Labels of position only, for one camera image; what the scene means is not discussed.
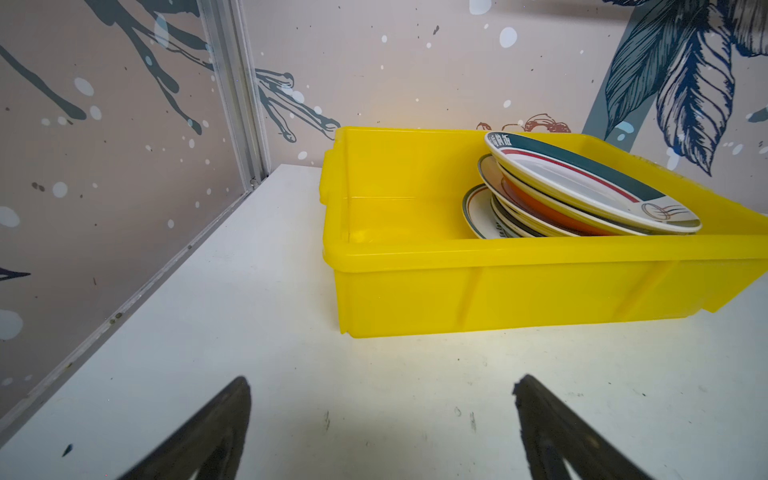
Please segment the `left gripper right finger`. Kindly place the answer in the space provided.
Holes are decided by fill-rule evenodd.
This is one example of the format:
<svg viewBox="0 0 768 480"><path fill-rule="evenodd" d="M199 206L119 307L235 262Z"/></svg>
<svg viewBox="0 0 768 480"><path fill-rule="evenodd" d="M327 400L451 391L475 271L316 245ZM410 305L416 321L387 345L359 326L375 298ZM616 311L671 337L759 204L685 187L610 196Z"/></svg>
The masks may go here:
<svg viewBox="0 0 768 480"><path fill-rule="evenodd" d="M523 376L512 394L534 479L649 477L534 376Z"/></svg>

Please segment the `white plate green red rim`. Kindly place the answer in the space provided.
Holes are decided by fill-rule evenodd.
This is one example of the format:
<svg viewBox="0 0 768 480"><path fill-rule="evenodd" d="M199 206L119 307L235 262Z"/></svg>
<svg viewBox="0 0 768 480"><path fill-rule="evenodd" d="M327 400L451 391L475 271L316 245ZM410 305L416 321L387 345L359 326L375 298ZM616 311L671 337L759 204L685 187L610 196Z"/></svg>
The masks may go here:
<svg viewBox="0 0 768 480"><path fill-rule="evenodd" d="M485 143L504 178L559 214L614 235L691 235L702 222L685 205L593 158L502 131Z"/></svg>

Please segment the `orange plate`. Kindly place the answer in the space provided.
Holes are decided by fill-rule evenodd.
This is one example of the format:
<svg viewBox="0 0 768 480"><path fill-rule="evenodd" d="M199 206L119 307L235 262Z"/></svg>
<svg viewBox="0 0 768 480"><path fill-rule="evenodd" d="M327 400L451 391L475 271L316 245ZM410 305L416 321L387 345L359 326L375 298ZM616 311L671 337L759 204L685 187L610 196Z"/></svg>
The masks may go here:
<svg viewBox="0 0 768 480"><path fill-rule="evenodd" d="M597 227L585 224L579 220L568 217L557 210L550 208L549 206L534 199L518 186L510 182L508 179L503 178L501 180L503 189L506 194L513 198L517 203L523 205L528 211L534 212L538 217L546 219L548 223L556 225L558 227L564 227L570 231L576 232L579 235L587 236L609 236L611 232L601 230Z"/></svg>

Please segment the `white plate red chinese characters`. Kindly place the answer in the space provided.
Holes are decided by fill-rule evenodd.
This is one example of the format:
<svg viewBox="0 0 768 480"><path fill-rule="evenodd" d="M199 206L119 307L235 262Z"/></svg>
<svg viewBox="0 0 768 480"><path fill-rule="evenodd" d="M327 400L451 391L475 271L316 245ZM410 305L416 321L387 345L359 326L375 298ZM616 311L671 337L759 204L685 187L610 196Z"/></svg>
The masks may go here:
<svg viewBox="0 0 768 480"><path fill-rule="evenodd" d="M466 192L462 212L469 228L480 239L513 238L514 235L497 219L491 200L492 193L485 185L477 185Z"/></svg>

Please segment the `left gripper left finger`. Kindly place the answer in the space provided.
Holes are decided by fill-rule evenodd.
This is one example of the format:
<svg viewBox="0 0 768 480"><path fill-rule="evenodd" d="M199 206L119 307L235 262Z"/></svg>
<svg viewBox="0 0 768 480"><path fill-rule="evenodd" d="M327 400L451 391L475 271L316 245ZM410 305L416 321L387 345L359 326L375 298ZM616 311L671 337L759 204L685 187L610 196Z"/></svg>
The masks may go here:
<svg viewBox="0 0 768 480"><path fill-rule="evenodd" d="M234 378L124 479L233 479L245 445L251 390Z"/></svg>

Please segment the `white plate green lettered rim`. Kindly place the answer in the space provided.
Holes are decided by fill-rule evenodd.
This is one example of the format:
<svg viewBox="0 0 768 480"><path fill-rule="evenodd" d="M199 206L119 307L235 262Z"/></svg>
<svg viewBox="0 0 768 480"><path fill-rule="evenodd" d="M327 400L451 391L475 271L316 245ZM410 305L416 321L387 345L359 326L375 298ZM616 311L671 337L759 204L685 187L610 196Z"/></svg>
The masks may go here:
<svg viewBox="0 0 768 480"><path fill-rule="evenodd" d="M478 171L491 190L494 212L524 237L649 236L629 227L570 207L527 184L514 180L492 155L478 161Z"/></svg>

